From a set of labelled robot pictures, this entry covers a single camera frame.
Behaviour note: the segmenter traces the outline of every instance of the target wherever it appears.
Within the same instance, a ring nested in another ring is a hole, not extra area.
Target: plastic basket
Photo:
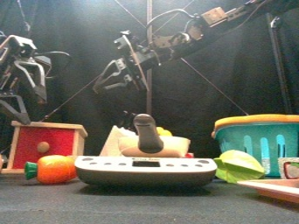
[[[215,123],[213,136],[219,141],[221,151],[245,151],[263,165],[266,175],[279,177],[278,159],[298,157],[299,116],[251,115],[235,118],[235,122],[225,118]]]

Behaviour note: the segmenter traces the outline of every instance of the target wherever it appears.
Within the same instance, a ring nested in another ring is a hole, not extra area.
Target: tabletop
[[[0,175],[2,223],[298,223],[299,205],[219,179],[203,187],[43,185]]]

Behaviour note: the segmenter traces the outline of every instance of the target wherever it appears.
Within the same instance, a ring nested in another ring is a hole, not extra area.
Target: green toy
[[[229,150],[214,158],[218,165],[217,177],[237,184],[241,180],[262,179],[266,169],[245,151]]]

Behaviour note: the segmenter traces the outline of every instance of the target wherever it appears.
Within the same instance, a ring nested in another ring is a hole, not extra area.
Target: white console
[[[90,157],[75,162],[79,179],[90,185],[205,186],[218,166],[210,158]]]

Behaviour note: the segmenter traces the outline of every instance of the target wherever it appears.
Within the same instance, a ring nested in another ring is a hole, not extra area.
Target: wooden box
[[[82,156],[85,140],[89,136],[79,124],[33,122],[15,126],[12,148],[7,168],[3,173],[24,173],[26,162],[37,163],[39,158],[50,155]]]

